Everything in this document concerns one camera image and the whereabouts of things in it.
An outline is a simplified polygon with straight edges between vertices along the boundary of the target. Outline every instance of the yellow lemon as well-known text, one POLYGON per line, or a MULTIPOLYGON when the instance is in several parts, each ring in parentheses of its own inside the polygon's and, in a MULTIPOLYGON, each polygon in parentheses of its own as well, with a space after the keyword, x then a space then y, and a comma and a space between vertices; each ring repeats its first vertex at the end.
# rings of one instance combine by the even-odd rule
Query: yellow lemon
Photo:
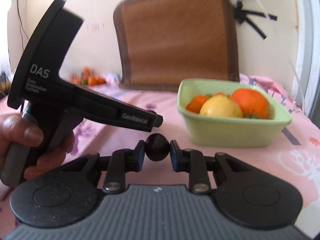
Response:
POLYGON ((202 106, 199 115, 243 118, 243 113, 238 104, 224 95, 216 95, 207 100, 202 106))

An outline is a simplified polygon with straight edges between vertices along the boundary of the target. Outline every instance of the green plastic basket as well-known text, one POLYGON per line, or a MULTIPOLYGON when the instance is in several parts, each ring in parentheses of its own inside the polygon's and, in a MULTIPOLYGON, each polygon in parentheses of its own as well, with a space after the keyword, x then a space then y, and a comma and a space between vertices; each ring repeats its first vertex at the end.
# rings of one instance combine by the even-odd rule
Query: green plastic basket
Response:
POLYGON ((201 146, 265 147, 292 121, 289 112, 263 89, 231 81, 185 79, 179 87, 177 108, 183 115, 190 140, 201 146), (191 99, 198 94, 223 92, 230 95, 238 88, 251 88, 266 97, 270 103, 270 114, 267 120, 199 116, 185 109, 191 99))

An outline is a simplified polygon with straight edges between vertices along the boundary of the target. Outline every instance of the pink tablecloth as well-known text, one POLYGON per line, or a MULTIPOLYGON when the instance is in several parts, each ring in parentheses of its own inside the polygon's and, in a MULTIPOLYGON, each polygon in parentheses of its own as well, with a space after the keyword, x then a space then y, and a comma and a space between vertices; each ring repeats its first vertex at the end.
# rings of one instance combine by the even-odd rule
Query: pink tablecloth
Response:
MULTIPOLYGON (((164 117, 164 123, 153 132, 166 136, 170 141, 177 140, 181 148, 194 148, 204 155, 213 156, 218 151, 226 152, 250 165, 267 171, 295 185, 303 196, 303 210, 296 222, 305 234, 314 237, 320 231, 320 130, 302 113, 283 87, 264 77, 248 77, 241 75, 242 83, 259 85, 279 101, 293 117, 287 126, 265 148, 231 149, 216 147, 199 147, 193 145, 182 116, 176 110, 176 93, 125 91, 117 87, 115 76, 106 76, 111 85, 95 87, 103 94, 118 98, 143 109, 155 110, 164 117)), ((12 110, 0 104, 0 112, 12 110)), ((76 143, 68 162, 86 153, 99 152, 102 156, 111 155, 121 148, 134 148, 141 139, 150 134, 141 131, 112 127, 84 120, 74 130, 76 143)), ((188 184, 187 174, 172 171, 169 157, 154 163, 147 158, 140 173, 127 175, 127 182, 137 184, 188 184)), ((7 193, 0 185, 0 194, 7 193)), ((0 202, 0 237, 4 237, 15 227, 15 219, 10 211, 8 201, 10 194, 0 202)))

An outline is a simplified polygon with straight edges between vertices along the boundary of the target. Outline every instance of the black handle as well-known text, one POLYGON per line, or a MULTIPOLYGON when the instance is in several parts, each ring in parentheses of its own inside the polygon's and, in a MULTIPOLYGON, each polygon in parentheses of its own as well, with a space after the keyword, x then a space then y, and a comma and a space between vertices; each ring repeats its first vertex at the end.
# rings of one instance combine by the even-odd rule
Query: black handle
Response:
POLYGON ((24 182, 26 168, 36 165, 38 158, 43 153, 57 147, 64 136, 83 120, 77 115, 66 118, 66 113, 61 108, 41 103, 29 103, 23 118, 37 125, 43 131, 44 139, 39 147, 25 147, 18 143, 10 144, 0 179, 3 184, 11 188, 24 182))

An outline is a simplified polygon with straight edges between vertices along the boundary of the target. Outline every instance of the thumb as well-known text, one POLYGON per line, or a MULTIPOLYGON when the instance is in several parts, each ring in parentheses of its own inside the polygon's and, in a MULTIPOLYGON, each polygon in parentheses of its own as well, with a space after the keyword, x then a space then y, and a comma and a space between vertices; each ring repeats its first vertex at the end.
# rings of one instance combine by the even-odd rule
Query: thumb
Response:
POLYGON ((0 163, 6 157, 11 142, 37 147, 43 140, 43 132, 19 114, 0 116, 0 163))

